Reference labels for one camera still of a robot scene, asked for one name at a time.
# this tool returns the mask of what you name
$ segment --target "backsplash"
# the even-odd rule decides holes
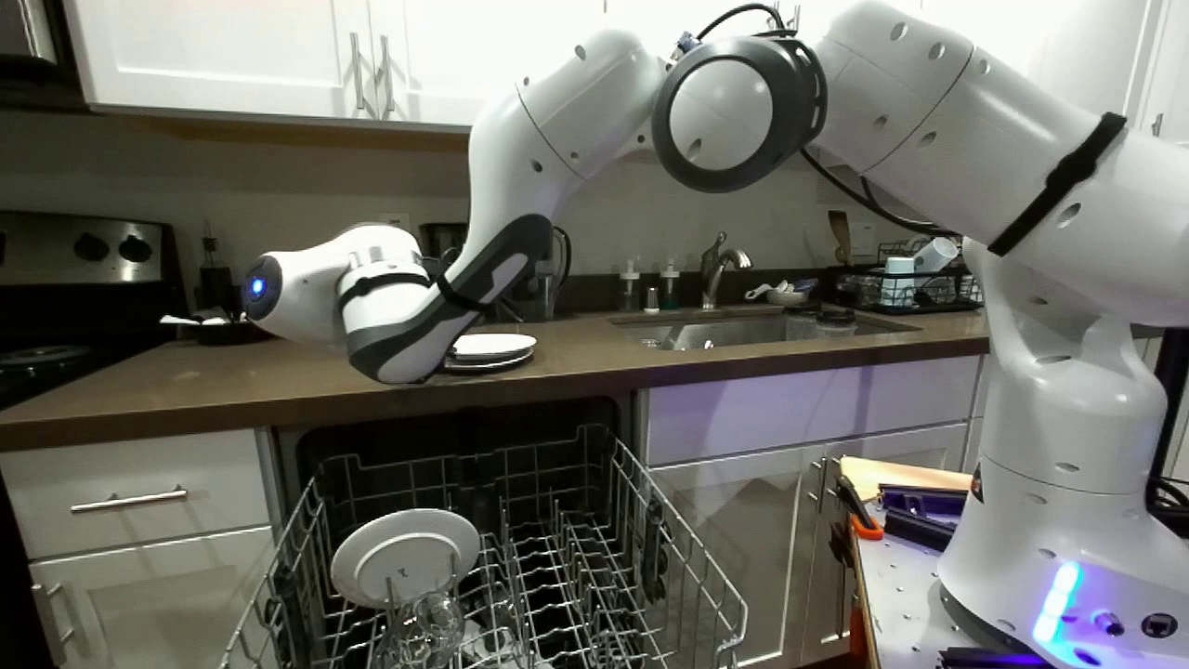
[[[186,278],[198,278],[203,234],[214,234],[228,265],[243,273],[260,250],[313,244],[358,221],[416,231],[427,221],[467,214],[461,149],[200,140],[133,119],[22,112],[0,112],[0,145],[0,209],[175,222]],[[597,175],[557,222],[575,240],[575,274],[614,274],[627,257],[642,273],[669,257],[692,273],[718,234],[747,250],[756,268],[826,268],[829,209],[850,211],[857,260],[902,238],[803,162],[711,198],[673,182],[652,156]]]

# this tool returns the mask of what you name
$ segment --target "drawer handle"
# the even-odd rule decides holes
[[[47,660],[53,665],[67,665],[67,642],[74,641],[74,628],[67,628],[67,636],[61,631],[61,621],[53,616],[47,598],[63,595],[63,582],[34,582],[34,607],[37,607],[37,621],[40,621],[40,636],[47,646]]]
[[[72,506],[72,514],[107,514],[107,508],[131,508],[131,506],[162,506],[162,501],[186,501],[188,489],[175,487],[175,489],[157,489],[157,496],[133,496],[133,497],[97,497],[97,501],[78,501]]]

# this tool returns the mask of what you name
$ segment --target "plate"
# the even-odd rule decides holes
[[[403,508],[359,523],[330,556],[347,602],[387,611],[453,589],[478,556],[478,530],[451,508]]]
[[[515,358],[494,358],[494,362],[457,362],[457,358],[446,358],[446,372],[457,372],[457,377],[482,377],[482,372],[503,372],[503,367],[515,367],[515,366],[528,366],[534,351],[524,351]]]
[[[451,351],[453,362],[507,362],[507,358],[524,358],[534,351],[530,333],[461,333]]]

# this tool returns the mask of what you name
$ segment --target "dish rack tines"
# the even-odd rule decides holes
[[[736,665],[747,602],[635,455],[593,423],[482,455],[322,460],[218,669],[394,669],[387,615],[341,602],[328,569],[352,528],[416,506],[453,508],[482,540],[451,592],[465,631],[439,665]]]

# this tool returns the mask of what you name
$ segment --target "kitchen counter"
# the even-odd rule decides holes
[[[912,330],[669,353],[632,341],[618,315],[482,326],[539,337],[528,366],[380,387],[347,358],[292,341],[167,341],[0,411],[0,450],[147,437],[223,428],[315,428],[347,420],[626,395],[736,377],[986,353],[982,312],[908,315]]]

